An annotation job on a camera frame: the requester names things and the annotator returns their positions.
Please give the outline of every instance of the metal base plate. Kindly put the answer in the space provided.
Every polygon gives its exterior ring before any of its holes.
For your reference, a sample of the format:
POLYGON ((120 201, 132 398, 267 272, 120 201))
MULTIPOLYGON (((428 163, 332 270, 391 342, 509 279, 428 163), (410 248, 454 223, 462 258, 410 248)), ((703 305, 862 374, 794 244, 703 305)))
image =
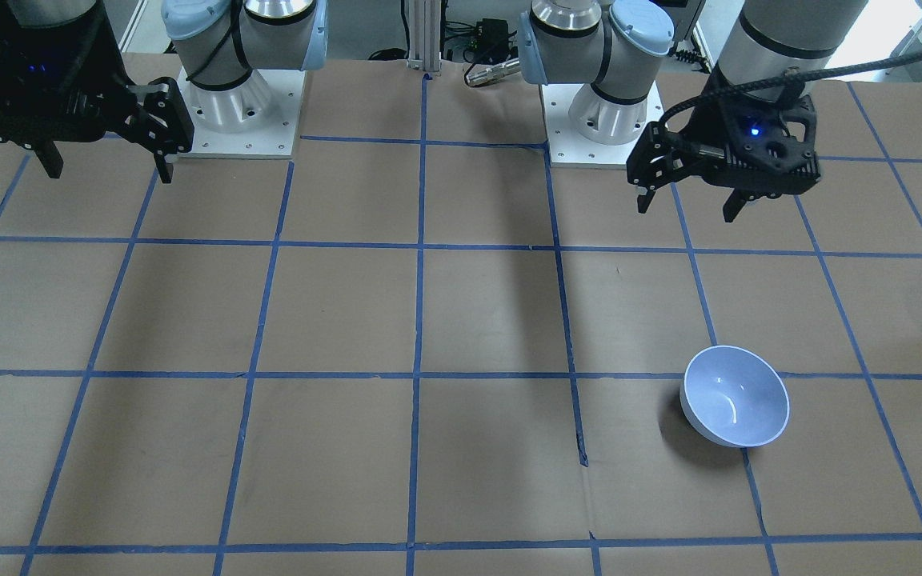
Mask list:
MULTIPOLYGON (((221 134, 198 123, 194 113, 194 145, 190 152, 180 154, 186 158, 256 158, 290 160, 297 142, 298 121, 301 117, 301 98, 304 79, 301 70, 260 70, 274 94, 274 108, 259 122, 259 128, 237 134, 221 134)), ((181 91, 190 85, 187 72, 180 69, 176 79, 181 91)))
MULTIPOLYGON (((571 101, 579 88, 582 84, 548 84, 541 87, 550 163, 557 167, 624 170, 625 162, 638 142, 638 134, 632 142, 621 146, 601 145, 579 134, 567 117, 567 109, 571 108, 571 101)), ((647 122, 659 120, 663 107, 655 83, 647 96, 647 106, 647 122)))

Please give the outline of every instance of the grid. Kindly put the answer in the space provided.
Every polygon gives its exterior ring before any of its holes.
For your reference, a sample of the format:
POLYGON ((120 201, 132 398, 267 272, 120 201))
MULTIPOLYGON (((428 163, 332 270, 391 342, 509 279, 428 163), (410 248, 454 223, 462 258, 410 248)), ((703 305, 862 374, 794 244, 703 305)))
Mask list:
MULTIPOLYGON (((571 387, 571 405, 574 409, 573 420, 575 423, 575 442, 577 442, 579 463, 584 467, 590 466, 589 454, 592 452, 592 446, 586 446, 585 433, 583 431, 583 419, 581 413, 581 402, 579 402, 579 380, 619 378, 627 380, 652 380, 652 379, 678 379, 680 373, 629 373, 629 372, 582 372, 579 371, 575 364, 575 344, 573 335, 571 335, 571 318, 568 310, 568 292, 566 283, 566 273, 564 273, 564 253, 568 252, 629 252, 629 253, 669 253, 687 255, 691 263, 692 277, 696 284, 696 292, 699 295, 699 304, 703 311, 706 323, 707 336, 711 344, 720 342, 717 330, 711 317, 711 307, 707 298, 706 286, 703 274, 700 270, 698 258, 696 256, 703 254, 724 254, 724 255, 772 255, 772 256, 799 256, 799 258, 816 258, 819 260, 820 269, 824 275, 824 281, 827 282, 834 298, 835 307, 841 318, 850 346, 859 362, 859 372, 830 372, 830 373, 800 373, 800 372, 780 372, 783 377, 791 378, 837 378, 860 380, 867 384, 868 392, 874 402, 878 417, 880 418, 884 429, 886 440, 892 448, 892 454, 896 460, 900 473, 903 475, 904 482, 912 499, 916 513, 922 525, 922 501, 918 495, 915 484, 912 481, 910 470, 907 463, 901 455, 899 444, 896 436, 892 431, 892 424, 889 422, 887 413, 882 405, 881 398, 878 394, 875 380, 893 379, 893 380, 922 380, 922 374, 900 374, 900 373, 881 373, 871 372, 866 360, 864 360, 863 351, 860 349, 859 339, 852 328, 850 317, 846 314, 845 306, 839 295, 832 276, 831 269, 828 265, 828 258, 860 258, 860 259, 922 259, 922 253, 871 253, 871 252, 844 252, 844 251, 823 251, 820 248, 819 239, 810 225, 808 215, 804 209, 804 204, 796 198, 794 199, 799 212, 799 218, 804 223, 806 233, 808 233, 812 250, 762 250, 762 249, 718 249, 718 248, 698 248, 692 244, 692 237, 689 234, 689 225, 687 216, 685 216, 682 206, 681 197, 677 186, 672 187, 673 199, 677 211, 678 222, 680 223, 681 233, 685 241, 685 248, 666 248, 666 247, 618 247, 618 246, 567 246, 561 243, 559 233, 559 218, 557 218, 557 207, 554 198, 553 176, 550 169, 549 153, 545 143, 517 142, 517 143, 480 143, 480 142, 453 142, 453 141, 436 141, 429 139, 427 126, 427 103, 428 103, 428 84, 431 77, 424 77, 421 83, 421 136, 418 139, 406 138, 337 138, 337 136, 303 136, 304 141, 322 141, 322 142, 368 142, 381 143, 381 145, 414 145, 419 146, 420 168, 418 174, 418 221, 417 221, 417 242, 416 243, 368 243, 368 242, 308 242, 292 241, 282 239, 285 221, 287 219, 288 203, 292 194, 292 180, 294 175, 293 164, 287 172, 284 192, 281 205, 279 205, 279 218, 277 227, 275 227, 274 237, 270 241, 263 240, 211 240, 211 239, 163 239, 163 238, 142 238, 140 230, 147 209, 149 209, 151 197, 153 197, 154 188, 157 183, 157 175, 151 176, 147 183, 146 193, 144 194, 142 206, 138 212, 138 219, 133 226, 133 230, 128 238, 114 237, 36 237, 36 236, 0 236, 0 242, 26 242, 26 243, 89 243, 89 244, 118 244, 125 246, 125 253, 122 258, 120 269, 114 280, 112 292, 110 292, 109 302, 107 302, 105 314, 102 317, 96 334, 91 355, 87 360, 86 367, 83 370, 32 370, 21 367, 15 369, 0 369, 0 375, 14 376, 67 376, 79 377, 80 387, 77 397, 74 399, 72 413, 70 413, 69 423, 66 426, 65 437, 62 445, 59 447, 58 459, 54 466, 54 472, 48 484, 48 489, 38 514, 34 531, 30 536, 28 546, 0 546, 0 554, 20 554, 23 556, 21 576, 26 576, 30 572, 32 561, 38 555, 55 555, 55 554, 213 554, 214 569, 213 574, 219 576, 222 573, 224 560, 230 554, 251 554, 251 553, 321 553, 321 551, 395 551, 395 553, 405 553, 406 574, 411 576, 415 572, 415 555, 420 551, 437 551, 437 550, 556 550, 556 548, 579 548, 579 550, 589 550, 592 557, 593 571, 596 575, 604 573, 603 561, 601 561, 600 551, 607 548, 641 548, 641 547, 680 547, 680 546, 763 546, 768 559, 769 570, 772 575, 778 575, 779 567, 776 560, 775 544, 789 543, 827 543, 827 542, 879 542, 879 541, 914 541, 922 542, 922 532, 904 532, 904 533, 866 533, 866 534, 806 534, 806 535, 771 535, 764 525, 764 514, 762 514, 761 493, 754 478, 753 467, 750 462, 750 451, 742 449, 742 466, 745 470, 749 482, 749 490, 752 495, 753 506, 757 522, 759 525, 759 536, 729 536, 729 537, 696 537, 696 538, 631 538, 631 539, 607 539, 596 538, 593 533, 587 535, 585 539, 568 539, 568 540, 513 540, 513 541, 445 541, 445 542, 422 542, 416 538, 417 524, 417 505, 418 505, 418 482, 419 482, 419 441, 420 441, 420 413, 421 413, 421 384, 422 380, 436 379, 563 379, 570 382, 571 387), (520 147, 520 149, 538 150, 543 157, 544 173, 546 179, 546 194, 549 205, 550 227, 552 233, 552 244, 550 245, 515 245, 515 244, 431 244, 425 242, 425 205, 426 205, 426 162, 427 151, 431 146, 469 146, 469 147, 520 147), (261 295, 261 306, 259 310, 259 327, 251 351, 251 360, 249 368, 244 371, 123 371, 123 370, 100 370, 95 368, 98 361, 98 353, 102 349, 102 340, 106 336, 106 329, 109 327, 110 318, 113 316, 116 307, 118 295, 126 277, 130 260, 134 248, 138 245, 155 244, 155 245, 216 245, 216 246, 256 246, 270 248, 270 257, 268 258, 267 276, 264 281, 263 295, 261 295), (415 342, 414 342, 414 365, 411 372, 274 372, 263 371, 259 369, 259 355, 263 348, 263 337, 266 332, 268 307, 270 307, 270 297, 272 285, 274 285, 275 269, 279 252, 282 248, 291 247, 326 247, 326 248, 363 248, 374 250, 406 250, 414 251, 417 258, 417 278, 416 278, 416 302, 415 302, 415 342), (556 268, 557 290, 559 291, 560 314, 563 319, 563 339, 567 351, 567 371, 560 372, 446 372, 446 371, 425 371, 422 369, 422 329, 423 329, 423 288, 425 256, 426 251, 481 251, 481 250, 498 250, 498 251, 531 251, 531 252, 552 252, 556 268), (194 544, 194 546, 47 546, 41 544, 41 535, 47 519, 47 515, 54 500, 55 488, 58 485, 59 475, 62 473, 63 464, 66 462, 67 451, 69 451, 70 440, 73 438, 74 429, 76 429, 78 417, 80 416, 85 394, 89 382, 93 378, 221 378, 221 379, 238 379, 244 380, 244 404, 237 444, 235 444, 235 456, 233 467, 230 471, 230 481, 226 492, 226 504, 223 507, 223 516, 220 534, 215 543, 194 544), (387 379, 407 379, 412 382, 412 418, 411 418, 411 452, 409 467, 409 491, 407 492, 407 540, 400 542, 366 542, 366 543, 256 543, 242 544, 229 543, 227 541, 230 535, 231 517, 234 514, 235 495, 237 495, 238 481, 240 478, 241 464, 245 450, 248 424, 252 412, 252 400, 256 380, 259 379, 343 379, 343 378, 387 378, 387 379)), ((912 214, 914 214, 922 229, 922 215, 917 208, 910 190, 907 189, 900 172, 897 170, 897 164, 922 164, 919 159, 896 159, 890 156, 884 142, 881 141, 877 129, 864 109, 859 95, 856 94, 852 85, 849 85, 850 94, 855 99, 857 108, 863 114, 864 121, 867 122, 868 128, 874 135, 874 139, 880 147, 883 154, 882 158, 875 157, 824 157, 828 162, 876 162, 884 163, 890 169, 903 192, 912 214)), ((0 217, 10 201, 19 179, 28 168, 28 159, 23 159, 16 169, 14 178, 10 187, 4 193, 0 203, 0 217)))

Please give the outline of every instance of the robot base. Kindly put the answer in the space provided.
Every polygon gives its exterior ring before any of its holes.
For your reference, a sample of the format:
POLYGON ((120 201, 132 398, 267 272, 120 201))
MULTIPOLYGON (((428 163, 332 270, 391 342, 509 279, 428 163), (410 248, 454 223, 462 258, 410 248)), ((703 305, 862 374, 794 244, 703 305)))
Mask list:
POLYGON ((656 84, 652 85, 650 95, 647 96, 647 119, 641 123, 643 128, 638 129, 632 142, 618 146, 590 141, 579 134, 578 128, 567 116, 567 109, 571 108, 571 102, 581 88, 582 84, 548 84, 541 87, 543 116, 546 119, 546 134, 550 142, 550 163, 553 166, 567 168, 624 170, 625 162, 638 142, 638 134, 641 134, 647 122, 659 120, 663 113, 656 84))
MULTIPOLYGON (((249 158, 291 160, 297 142, 305 73, 301 70, 259 70, 272 90, 270 110, 259 118, 257 127, 243 132, 218 132, 204 125, 191 111, 194 120, 194 145, 186 158, 249 158)), ((190 83, 186 70, 177 78, 180 91, 187 94, 190 83)))

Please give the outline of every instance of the metal post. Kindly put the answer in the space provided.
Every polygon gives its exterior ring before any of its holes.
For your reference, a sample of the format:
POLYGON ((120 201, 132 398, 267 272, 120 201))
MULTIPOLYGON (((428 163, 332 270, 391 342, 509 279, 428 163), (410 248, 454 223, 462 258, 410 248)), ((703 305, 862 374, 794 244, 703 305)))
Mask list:
POLYGON ((439 74, 439 26, 443 0, 412 0, 411 50, 407 66, 422 72, 439 74))

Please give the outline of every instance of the blue bowl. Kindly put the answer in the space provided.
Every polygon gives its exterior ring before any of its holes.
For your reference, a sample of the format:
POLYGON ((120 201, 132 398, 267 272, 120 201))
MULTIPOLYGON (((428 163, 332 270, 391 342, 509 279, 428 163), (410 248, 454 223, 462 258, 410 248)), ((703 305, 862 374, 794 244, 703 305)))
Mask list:
POLYGON ((763 446, 788 425, 788 391, 778 372, 739 347, 713 346, 696 354, 680 396, 692 427, 721 446, 763 446))

